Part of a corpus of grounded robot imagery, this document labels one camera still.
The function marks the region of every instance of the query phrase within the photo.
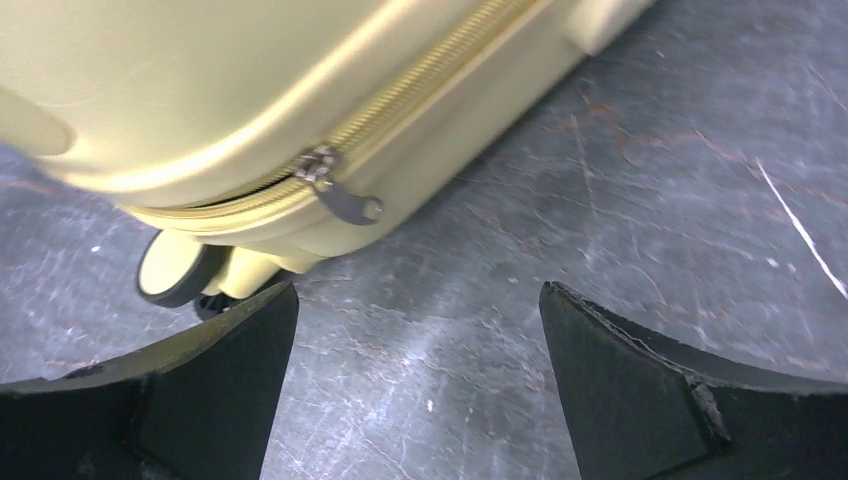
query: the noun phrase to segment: concrete floor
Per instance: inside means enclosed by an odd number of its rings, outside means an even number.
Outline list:
[[[734,360],[848,380],[848,300],[786,212],[848,281],[846,41],[841,0],[660,0],[397,232],[297,280],[263,478],[579,479],[545,280]],[[0,381],[195,322],[135,294],[151,229],[8,150],[0,215]]]

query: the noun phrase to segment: zipper pull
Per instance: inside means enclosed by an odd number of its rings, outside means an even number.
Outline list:
[[[339,220],[352,225],[372,225],[383,213],[383,201],[349,193],[331,175],[344,159],[329,145],[320,145],[297,157],[294,176],[307,182],[318,200]]]

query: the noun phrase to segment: suitcase wheel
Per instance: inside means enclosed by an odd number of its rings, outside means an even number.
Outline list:
[[[168,230],[153,237],[139,262],[136,288],[146,301],[177,308],[203,296],[230,247],[206,245]]]
[[[194,313],[197,314],[197,317],[205,322],[206,320],[211,320],[217,317],[243,301],[244,300],[230,297],[225,293],[219,293],[217,295],[200,294],[194,299],[192,305],[194,306]]]
[[[273,277],[268,279],[268,281],[265,282],[253,295],[257,295],[266,288],[272,287],[277,283],[290,281],[294,276],[295,274],[292,272],[280,270],[274,274]],[[219,293],[217,295],[203,295],[201,293],[194,298],[192,306],[194,307],[194,313],[197,317],[205,322],[206,320],[211,320],[217,317],[245,300],[247,299],[233,298],[226,293]]]

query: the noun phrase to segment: suitcase bottom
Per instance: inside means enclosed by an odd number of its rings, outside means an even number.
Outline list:
[[[164,307],[194,300],[204,317],[250,297],[281,270],[304,273],[321,260],[369,245],[405,221],[650,3],[582,0],[560,12],[559,4],[540,2],[370,152],[359,178],[350,183],[387,200],[371,225],[327,215],[318,201],[214,234],[182,230],[129,209],[162,229],[139,266],[139,292]]]

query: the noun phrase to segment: zipper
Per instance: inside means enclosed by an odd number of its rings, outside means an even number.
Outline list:
[[[318,200],[339,220],[351,225],[376,223],[383,213],[383,201],[349,193],[332,177],[333,169],[343,160],[335,148],[320,145],[298,157],[294,176],[312,186]]]
[[[338,219],[353,225],[371,225],[383,213],[384,202],[374,196],[351,193],[336,180],[336,175],[346,173],[358,155],[383,138],[539,1],[483,2],[325,141],[263,178],[201,205],[124,208],[150,218],[160,228],[214,233],[260,222],[314,195]]]

